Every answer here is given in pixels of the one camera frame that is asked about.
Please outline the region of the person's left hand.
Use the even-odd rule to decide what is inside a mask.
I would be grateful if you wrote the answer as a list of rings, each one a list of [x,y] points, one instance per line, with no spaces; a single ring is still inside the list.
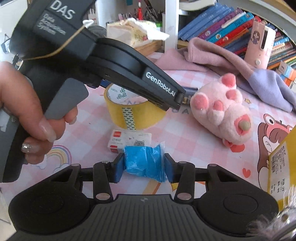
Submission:
[[[27,79],[9,62],[1,62],[1,107],[15,115],[29,137],[22,144],[22,152],[30,164],[43,162],[62,137],[66,124],[74,124],[78,108],[74,107],[59,120],[46,120],[40,100]]]

